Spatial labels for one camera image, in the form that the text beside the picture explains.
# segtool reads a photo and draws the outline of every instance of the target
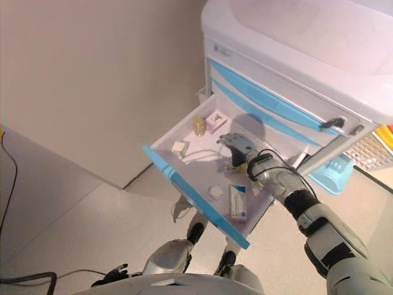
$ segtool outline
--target yellow object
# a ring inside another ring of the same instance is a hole
[[[380,126],[380,128],[375,130],[375,133],[391,150],[393,150],[393,133],[386,125]]]

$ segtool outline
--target blue trim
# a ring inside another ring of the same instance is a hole
[[[190,197],[195,206],[205,215],[209,221],[216,227],[221,228],[228,236],[230,236],[243,249],[247,249],[250,243],[235,229],[220,213],[216,211],[192,186],[190,186],[177,172],[175,172],[171,181],[182,191],[182,193]]]
[[[289,103],[286,103],[282,99],[253,84],[247,79],[237,75],[233,71],[230,71],[215,61],[211,60],[211,64],[226,81],[228,81],[232,86],[234,86],[235,89],[240,91],[253,102],[296,124],[311,128],[316,131],[321,130],[320,121],[305,114],[301,110],[291,106]],[[325,129],[323,132],[331,135],[339,135],[338,132],[332,129]]]
[[[267,124],[267,125],[273,127],[274,129],[276,129],[286,135],[289,135],[293,138],[296,138],[297,140],[300,140],[304,143],[312,144],[313,146],[320,146],[319,143],[316,143],[315,141],[309,139],[308,137],[302,135],[298,131],[288,127],[286,124],[275,119],[274,117],[271,117],[270,115],[266,114],[262,110],[256,108],[252,104],[248,103],[243,98],[234,94],[231,90],[224,87],[222,84],[218,83],[214,79],[213,79],[213,83],[215,83],[218,86],[218,88],[220,88],[220,90],[223,91],[224,94],[226,96],[228,96],[229,99],[231,99],[237,106],[239,106],[240,108],[245,110],[247,113],[253,115],[253,118],[255,118],[260,123]]]
[[[150,146],[145,145],[143,147],[144,153],[151,159],[157,169],[167,178],[171,179],[175,169],[173,169],[157,152],[155,152]]]
[[[183,177],[173,169],[155,150],[145,145],[143,151],[153,161],[153,164],[165,177],[176,186],[185,197],[190,198],[193,205],[207,217],[216,227],[220,228],[243,249],[247,249],[250,243],[233,227],[216,209],[214,209]]]

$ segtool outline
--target small box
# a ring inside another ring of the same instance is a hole
[[[183,159],[185,157],[185,153],[189,148],[189,144],[185,141],[175,141],[172,147],[172,153],[175,154],[179,159]]]
[[[210,134],[213,134],[217,131],[218,128],[223,126],[226,123],[228,117],[224,115],[220,111],[214,111],[207,119],[206,119],[206,129]]]
[[[247,221],[246,188],[244,186],[229,186],[229,217],[234,221]]]

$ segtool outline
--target robot leg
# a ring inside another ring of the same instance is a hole
[[[157,273],[182,273],[191,261],[191,250],[204,231],[202,223],[196,223],[188,232],[187,239],[166,242],[147,260],[143,275]]]

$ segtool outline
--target plastic basket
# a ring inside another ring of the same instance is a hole
[[[382,126],[363,137],[344,154],[365,171],[375,171],[393,166],[393,134]]]

